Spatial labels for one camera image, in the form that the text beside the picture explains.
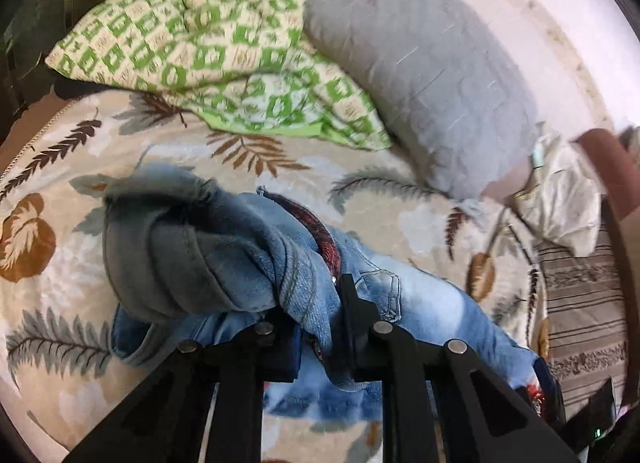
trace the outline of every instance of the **pillowcase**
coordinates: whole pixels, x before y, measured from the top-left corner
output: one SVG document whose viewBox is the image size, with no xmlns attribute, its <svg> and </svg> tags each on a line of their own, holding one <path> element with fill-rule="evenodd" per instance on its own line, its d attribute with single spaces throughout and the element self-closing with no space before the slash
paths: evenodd
<svg viewBox="0 0 640 463">
<path fill-rule="evenodd" d="M 478 197 L 531 153 L 532 94 L 461 0 L 307 0 L 305 31 L 369 91 L 431 187 Z"/>
</svg>

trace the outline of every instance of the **brown leaf print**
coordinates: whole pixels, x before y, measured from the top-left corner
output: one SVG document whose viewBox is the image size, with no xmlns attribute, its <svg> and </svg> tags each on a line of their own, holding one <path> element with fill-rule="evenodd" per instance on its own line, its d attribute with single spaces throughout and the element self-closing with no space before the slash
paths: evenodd
<svg viewBox="0 0 640 463">
<path fill-rule="evenodd" d="M 78 123 L 70 135 L 66 136 L 60 143 L 52 145 L 47 150 L 37 154 L 19 175 L 10 179 L 0 192 L 0 201 L 6 198 L 14 188 L 27 181 L 37 169 L 43 169 L 49 163 L 55 163 L 58 158 L 65 159 L 65 156 L 75 151 L 78 145 L 84 145 L 88 138 L 95 136 L 95 129 L 100 126 L 102 126 L 102 122 L 95 119 Z"/>
<path fill-rule="evenodd" d="M 540 322 L 540 329 L 538 330 L 538 346 L 536 348 L 538 353 L 545 360 L 549 359 L 549 320 L 543 319 Z"/>
<path fill-rule="evenodd" d="M 481 302 L 491 292 L 494 282 L 494 258 L 488 253 L 476 253 L 466 277 L 466 292 L 476 302 Z"/>
<path fill-rule="evenodd" d="M 146 104 L 144 112 L 153 116 L 153 120 L 149 123 L 149 126 L 156 125 L 156 123 L 162 123 L 163 120 L 171 120 L 176 116 L 180 116 L 180 121 L 184 128 L 187 128 L 187 123 L 184 121 L 182 115 L 182 108 L 178 106 L 172 106 L 160 96 L 155 96 L 150 93 L 143 93 L 142 99 Z"/>
<path fill-rule="evenodd" d="M 445 229 L 445 237 L 447 243 L 447 250 L 449 252 L 449 258 L 453 261 L 453 243 L 456 239 L 456 233 L 460 229 L 463 223 L 469 220 L 462 208 L 455 207 L 451 210 L 449 217 L 447 217 L 447 227 Z"/>
<path fill-rule="evenodd" d="M 367 447 L 378 449 L 382 444 L 382 422 L 373 421 L 367 425 Z"/>
<path fill-rule="evenodd" d="M 287 157 L 282 142 L 271 136 L 259 136 L 256 134 L 229 134 L 217 130 L 209 135 L 208 145 L 222 144 L 213 152 L 211 157 L 223 156 L 222 163 L 234 160 L 232 167 L 240 168 L 246 164 L 246 171 L 254 169 L 259 176 L 265 168 L 274 178 L 278 177 L 278 169 L 308 170 L 309 167 Z"/>
<path fill-rule="evenodd" d="M 53 256 L 56 235 L 40 217 L 43 209 L 42 196 L 28 194 L 2 223 L 0 277 L 11 283 L 41 274 Z"/>
<path fill-rule="evenodd" d="M 527 341 L 529 340 L 529 331 L 531 329 L 531 319 L 533 318 L 533 310 L 536 307 L 536 297 L 538 296 L 538 279 L 540 274 L 536 268 L 529 271 L 529 305 L 527 306 Z"/>
</svg>

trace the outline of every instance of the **bed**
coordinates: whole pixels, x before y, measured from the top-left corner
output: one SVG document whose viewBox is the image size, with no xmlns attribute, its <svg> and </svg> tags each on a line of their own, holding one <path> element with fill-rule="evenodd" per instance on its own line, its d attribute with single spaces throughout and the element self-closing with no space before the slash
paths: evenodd
<svg viewBox="0 0 640 463">
<path fill-rule="evenodd" d="M 64 35 L 65 27 L 58 32 L 50 35 L 52 42 Z M 539 67 L 531 65 L 529 75 Z M 556 67 L 556 78 L 566 79 L 566 68 Z M 558 252 L 548 245 L 538 262 L 532 234 L 495 199 L 466 206 L 424 190 L 397 146 L 367 152 L 316 139 L 214 131 L 194 114 L 149 94 L 108 90 L 80 96 L 76 86 L 76 97 L 64 100 L 56 95 L 70 96 L 61 84 L 47 93 L 55 78 L 42 74 L 29 82 L 36 94 L 24 99 L 18 114 L 38 94 L 43 98 L 22 115 L 0 150 L 6 166 L 0 178 L 0 249 L 5 259 L 10 257 L 0 266 L 0 432 L 16 461 L 60 461 L 145 376 L 111 355 L 116 300 L 100 243 L 102 191 L 142 159 L 169 161 L 214 177 L 233 192 L 265 186 L 374 249 L 461 288 L 467 288 L 474 263 L 491 258 L 493 274 L 478 298 L 482 309 L 519 344 L 547 356 L 552 366 L 556 361 L 557 371 L 568 371 L 566 380 L 577 376 L 562 363 L 575 353 L 562 350 L 564 344 L 558 342 L 562 331 L 572 329 L 566 324 L 571 319 L 566 310 L 548 305 L 562 298 L 548 294 L 564 286 L 545 284 L 553 273 L 571 267 L 559 266 Z M 586 88 L 577 85 L 579 98 Z M 538 88 L 544 104 L 549 91 Z M 612 125 L 596 121 L 603 114 L 597 101 L 582 103 L 588 116 L 582 126 Z M 21 123 L 28 125 L 20 129 Z M 629 304 L 635 293 L 626 254 L 609 239 L 622 216 L 617 218 L 605 221 L 601 256 L 587 263 L 602 266 L 606 256 L 600 270 L 605 276 L 592 282 L 606 286 L 614 305 L 606 310 L 606 319 L 596 320 L 614 326 L 607 330 L 612 337 L 603 348 L 619 347 L 619 352 L 596 369 L 607 373 L 614 368 L 620 405 L 637 399 L 637 377 L 627 374 L 632 367 L 627 357 L 634 350 L 627 346 L 634 345 L 638 321 Z M 532 272 L 540 274 L 535 282 Z M 561 315 L 563 321 L 554 322 Z M 584 352 L 578 352 L 578 362 Z M 588 366 L 586 359 L 581 366 Z M 587 381 L 572 384 L 575 393 L 568 405 L 574 410 L 584 403 L 581 389 L 594 388 L 603 374 L 593 364 L 587 372 Z M 379 424 L 264 418 L 266 460 L 365 462 L 380 457 L 381 445 Z"/>
</svg>

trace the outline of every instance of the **striped fabric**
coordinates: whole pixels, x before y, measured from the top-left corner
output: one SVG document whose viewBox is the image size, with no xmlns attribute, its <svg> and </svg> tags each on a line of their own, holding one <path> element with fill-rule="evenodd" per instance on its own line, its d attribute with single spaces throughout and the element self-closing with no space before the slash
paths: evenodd
<svg viewBox="0 0 640 463">
<path fill-rule="evenodd" d="M 542 243 L 540 267 L 548 294 L 551 372 L 560 380 L 567 416 L 573 416 L 609 377 L 616 404 L 625 386 L 625 302 L 607 227 L 589 257 Z"/>
</svg>

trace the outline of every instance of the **jeans pocket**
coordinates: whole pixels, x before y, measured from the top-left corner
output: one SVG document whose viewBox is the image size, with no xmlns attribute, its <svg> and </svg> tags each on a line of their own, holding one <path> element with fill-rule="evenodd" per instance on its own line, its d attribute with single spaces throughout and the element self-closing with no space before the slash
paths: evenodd
<svg viewBox="0 0 640 463">
<path fill-rule="evenodd" d="M 378 306 L 380 318 L 388 322 L 400 319 L 400 278 L 386 269 L 372 269 L 360 272 L 356 281 L 356 291 L 361 299 Z"/>
</svg>

